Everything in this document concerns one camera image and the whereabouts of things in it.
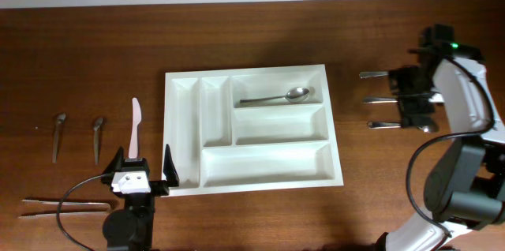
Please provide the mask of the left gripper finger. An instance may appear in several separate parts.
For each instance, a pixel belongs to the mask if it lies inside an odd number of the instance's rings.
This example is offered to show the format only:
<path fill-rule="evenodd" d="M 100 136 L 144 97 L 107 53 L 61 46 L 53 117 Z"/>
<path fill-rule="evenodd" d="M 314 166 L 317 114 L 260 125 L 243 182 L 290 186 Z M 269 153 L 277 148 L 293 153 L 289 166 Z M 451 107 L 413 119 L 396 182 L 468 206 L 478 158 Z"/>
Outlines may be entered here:
<path fill-rule="evenodd" d="M 119 147 L 114 155 L 114 158 L 109 162 L 103 174 L 114 174 L 121 170 L 124 161 L 124 148 Z"/>
<path fill-rule="evenodd" d="M 169 144 L 165 145 L 163 156 L 163 176 L 168 187 L 179 187 L 180 180 L 175 168 Z"/>

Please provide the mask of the metal fork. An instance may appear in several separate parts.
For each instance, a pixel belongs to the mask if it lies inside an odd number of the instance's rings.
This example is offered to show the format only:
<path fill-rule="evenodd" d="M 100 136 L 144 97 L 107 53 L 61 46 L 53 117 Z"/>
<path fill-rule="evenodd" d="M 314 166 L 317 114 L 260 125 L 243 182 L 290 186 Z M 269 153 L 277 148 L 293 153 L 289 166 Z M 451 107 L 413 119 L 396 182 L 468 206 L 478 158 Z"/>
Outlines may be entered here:
<path fill-rule="evenodd" d="M 373 104 L 373 103 L 397 103 L 398 100 L 394 97 L 365 97 L 362 103 Z"/>
<path fill-rule="evenodd" d="M 359 73 L 361 79 L 373 78 L 373 77 L 385 77 L 388 75 L 388 71 L 363 71 Z"/>

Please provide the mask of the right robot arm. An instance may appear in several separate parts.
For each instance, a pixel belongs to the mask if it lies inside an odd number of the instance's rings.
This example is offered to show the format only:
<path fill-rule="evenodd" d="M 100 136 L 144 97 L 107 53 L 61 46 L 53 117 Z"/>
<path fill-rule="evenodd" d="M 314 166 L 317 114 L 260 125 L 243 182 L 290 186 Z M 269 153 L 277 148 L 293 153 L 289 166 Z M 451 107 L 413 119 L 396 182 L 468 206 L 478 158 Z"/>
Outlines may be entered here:
<path fill-rule="evenodd" d="M 371 129 L 420 129 L 435 133 L 431 115 L 441 103 L 450 133 L 423 143 L 406 169 L 406 194 L 413 216 L 384 233 L 374 250 L 439 250 L 450 240 L 504 222 L 504 123 L 486 80 L 481 51 L 457 43 L 451 26 L 425 28 L 412 50 L 415 66 L 385 72 L 400 113 L 399 122 L 369 122 Z M 425 180 L 419 206 L 411 188 L 413 165 L 428 147 L 450 146 Z"/>

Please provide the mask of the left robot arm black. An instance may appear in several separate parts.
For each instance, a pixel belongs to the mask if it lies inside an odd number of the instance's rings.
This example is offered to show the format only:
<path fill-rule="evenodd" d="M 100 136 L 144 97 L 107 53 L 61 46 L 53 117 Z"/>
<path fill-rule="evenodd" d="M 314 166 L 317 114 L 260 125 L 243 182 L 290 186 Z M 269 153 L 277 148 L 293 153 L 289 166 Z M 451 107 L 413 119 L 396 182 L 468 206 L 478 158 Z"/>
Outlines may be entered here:
<path fill-rule="evenodd" d="M 179 177 L 166 145 L 163 158 L 163 180 L 151 181 L 148 161 L 127 159 L 119 148 L 103 171 L 101 182 L 124 200 L 124 207 L 111 212 L 103 223 L 103 237 L 108 250 L 150 250 L 155 214 L 155 199 L 170 194 L 179 186 Z"/>

